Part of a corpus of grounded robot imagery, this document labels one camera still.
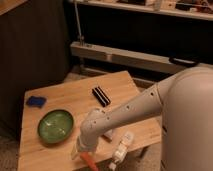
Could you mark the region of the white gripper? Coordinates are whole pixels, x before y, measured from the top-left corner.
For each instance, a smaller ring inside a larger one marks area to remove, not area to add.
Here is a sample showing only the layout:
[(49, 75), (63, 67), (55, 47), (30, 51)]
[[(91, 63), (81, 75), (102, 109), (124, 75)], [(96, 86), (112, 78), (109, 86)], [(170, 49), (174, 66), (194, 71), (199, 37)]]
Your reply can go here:
[(80, 138), (77, 139), (76, 148), (71, 151), (71, 159), (75, 160), (82, 152), (95, 152), (98, 146), (98, 142), (86, 145)]

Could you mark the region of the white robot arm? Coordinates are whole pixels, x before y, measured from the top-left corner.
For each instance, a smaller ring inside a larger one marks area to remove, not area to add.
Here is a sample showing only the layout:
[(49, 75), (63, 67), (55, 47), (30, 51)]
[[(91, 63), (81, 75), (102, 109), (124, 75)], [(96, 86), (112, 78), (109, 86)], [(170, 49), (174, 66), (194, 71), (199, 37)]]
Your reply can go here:
[(176, 73), (109, 112), (92, 110), (73, 151), (93, 152), (105, 132), (158, 114), (161, 171), (213, 171), (213, 69), (207, 67)]

